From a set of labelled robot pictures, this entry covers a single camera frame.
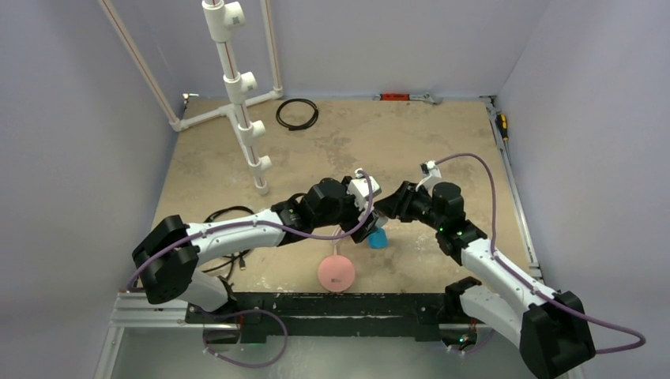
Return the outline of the blue plug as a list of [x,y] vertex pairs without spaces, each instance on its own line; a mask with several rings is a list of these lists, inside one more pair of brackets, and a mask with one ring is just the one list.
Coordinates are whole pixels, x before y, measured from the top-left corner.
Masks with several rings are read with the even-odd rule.
[[367,243],[373,250],[382,250],[389,246],[389,239],[383,228],[377,228],[367,236]]

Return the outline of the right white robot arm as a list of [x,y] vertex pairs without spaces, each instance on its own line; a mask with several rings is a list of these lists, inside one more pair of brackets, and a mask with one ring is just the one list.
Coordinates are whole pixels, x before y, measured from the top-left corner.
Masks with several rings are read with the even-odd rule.
[[484,281],[446,296],[449,319],[470,316],[489,325],[518,348],[538,378],[556,378],[595,356],[588,323],[575,315],[584,310],[581,300],[538,282],[493,247],[467,219],[459,186],[440,182],[427,191],[403,182],[375,208],[390,219],[433,228],[442,252]]

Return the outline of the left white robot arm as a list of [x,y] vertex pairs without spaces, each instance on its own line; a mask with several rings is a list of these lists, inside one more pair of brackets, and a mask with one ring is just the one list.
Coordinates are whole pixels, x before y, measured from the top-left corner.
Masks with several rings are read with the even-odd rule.
[[217,323],[235,315],[232,289],[200,265],[257,248],[286,246],[317,239],[315,230],[338,226],[340,238],[362,242],[378,222],[374,198],[378,182],[363,171],[340,181],[324,178],[305,194],[233,220],[185,223],[164,218],[131,254],[136,266],[130,282],[141,281],[151,304],[183,300],[204,310]]

